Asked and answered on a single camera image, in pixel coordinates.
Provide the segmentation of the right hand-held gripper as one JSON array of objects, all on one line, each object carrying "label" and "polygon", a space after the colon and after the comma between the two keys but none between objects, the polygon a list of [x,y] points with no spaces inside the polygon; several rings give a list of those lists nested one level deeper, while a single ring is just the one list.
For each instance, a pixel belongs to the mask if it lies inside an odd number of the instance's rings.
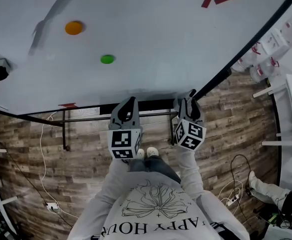
[{"label": "right hand-held gripper", "polygon": [[[202,124],[189,121],[186,98],[180,101],[178,118],[178,125],[175,129],[177,145],[190,151],[196,151],[204,142],[207,129]],[[205,115],[195,99],[191,100],[190,118],[194,122],[203,122],[205,119]]]}]

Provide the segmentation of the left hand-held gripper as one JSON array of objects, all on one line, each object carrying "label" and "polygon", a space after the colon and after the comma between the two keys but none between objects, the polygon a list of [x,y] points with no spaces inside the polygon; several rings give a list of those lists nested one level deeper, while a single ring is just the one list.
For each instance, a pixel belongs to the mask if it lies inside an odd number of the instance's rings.
[{"label": "left hand-held gripper", "polygon": [[108,128],[108,149],[112,157],[117,160],[135,159],[143,133],[136,97],[123,100],[113,109]]}]

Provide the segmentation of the person's right forearm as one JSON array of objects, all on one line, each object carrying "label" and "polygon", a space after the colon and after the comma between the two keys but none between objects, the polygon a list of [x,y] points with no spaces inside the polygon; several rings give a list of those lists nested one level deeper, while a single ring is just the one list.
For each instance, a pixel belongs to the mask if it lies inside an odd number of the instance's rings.
[{"label": "person's right forearm", "polygon": [[192,200],[196,201],[204,187],[195,152],[178,146],[176,160],[180,169],[181,187]]}]

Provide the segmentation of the person's left forearm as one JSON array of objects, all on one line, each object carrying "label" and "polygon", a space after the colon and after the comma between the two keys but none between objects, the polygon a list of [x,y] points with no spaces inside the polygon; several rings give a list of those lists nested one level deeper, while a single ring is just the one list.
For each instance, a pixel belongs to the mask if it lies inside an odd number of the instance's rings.
[{"label": "person's left forearm", "polygon": [[128,160],[112,160],[101,191],[94,198],[99,207],[108,209],[123,195],[128,169]]}]

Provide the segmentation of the white paper roll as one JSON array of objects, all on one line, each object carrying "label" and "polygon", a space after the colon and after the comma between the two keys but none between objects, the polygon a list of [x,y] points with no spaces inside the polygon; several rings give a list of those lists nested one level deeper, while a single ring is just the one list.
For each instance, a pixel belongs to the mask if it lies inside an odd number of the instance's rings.
[{"label": "white paper roll", "polygon": [[182,100],[183,100],[183,97],[181,97],[181,96],[177,96],[177,97],[174,99],[174,101],[173,101],[173,108],[174,108],[174,110],[175,110],[176,112],[179,111]]}]

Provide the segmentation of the green round magnet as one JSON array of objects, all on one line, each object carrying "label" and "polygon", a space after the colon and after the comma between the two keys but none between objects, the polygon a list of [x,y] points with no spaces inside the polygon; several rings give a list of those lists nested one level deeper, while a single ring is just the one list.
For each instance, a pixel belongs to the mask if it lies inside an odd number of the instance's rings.
[{"label": "green round magnet", "polygon": [[109,65],[115,61],[115,56],[113,56],[111,54],[102,55],[100,58],[100,61],[102,64]]}]

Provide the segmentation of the person's dark trousers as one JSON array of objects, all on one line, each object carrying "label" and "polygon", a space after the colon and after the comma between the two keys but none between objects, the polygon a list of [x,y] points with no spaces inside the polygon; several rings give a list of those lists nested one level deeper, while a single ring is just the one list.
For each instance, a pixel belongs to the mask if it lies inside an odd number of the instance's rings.
[{"label": "person's dark trousers", "polygon": [[147,158],[142,159],[133,159],[129,162],[129,171],[130,172],[157,172],[163,174],[170,179],[181,183],[180,177],[176,172],[165,163],[159,156],[153,155]]}]

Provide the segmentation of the white power strip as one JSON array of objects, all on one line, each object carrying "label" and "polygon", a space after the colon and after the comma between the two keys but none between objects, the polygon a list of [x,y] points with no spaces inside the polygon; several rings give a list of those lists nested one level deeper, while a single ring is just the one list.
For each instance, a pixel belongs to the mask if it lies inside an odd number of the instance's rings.
[{"label": "white power strip", "polygon": [[232,198],[227,199],[226,206],[231,206],[233,203],[235,203],[239,199],[239,195],[236,194]]},{"label": "white power strip", "polygon": [[60,212],[60,207],[59,207],[59,204],[57,202],[47,202],[46,203],[46,208],[50,212],[54,212],[54,213],[57,213],[57,214]]}]

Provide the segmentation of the person's grey printed sweatshirt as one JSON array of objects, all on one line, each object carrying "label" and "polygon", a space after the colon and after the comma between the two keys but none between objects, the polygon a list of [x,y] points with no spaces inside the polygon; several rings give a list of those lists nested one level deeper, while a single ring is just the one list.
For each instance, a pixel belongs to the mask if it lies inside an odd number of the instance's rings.
[{"label": "person's grey printed sweatshirt", "polygon": [[211,192],[192,200],[157,172],[128,172],[123,195],[108,209],[94,198],[67,240],[250,240]]}]

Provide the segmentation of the orange round magnet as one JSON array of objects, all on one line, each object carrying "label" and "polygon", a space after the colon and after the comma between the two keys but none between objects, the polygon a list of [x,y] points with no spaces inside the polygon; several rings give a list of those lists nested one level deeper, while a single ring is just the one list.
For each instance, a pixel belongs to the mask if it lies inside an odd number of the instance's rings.
[{"label": "orange round magnet", "polygon": [[84,25],[80,21],[70,21],[65,25],[65,32],[68,35],[75,36],[83,32]]}]

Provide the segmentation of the white table with black frame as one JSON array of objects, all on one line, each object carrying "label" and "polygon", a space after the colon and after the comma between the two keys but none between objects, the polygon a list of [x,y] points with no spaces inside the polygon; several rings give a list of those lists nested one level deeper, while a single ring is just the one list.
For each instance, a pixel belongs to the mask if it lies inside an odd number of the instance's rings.
[{"label": "white table with black frame", "polygon": [[[178,94],[200,99],[230,74],[292,0],[0,0],[0,114],[38,114],[116,104],[134,96],[147,110]],[[83,32],[68,35],[68,22]],[[113,55],[102,64],[102,55]]]}]

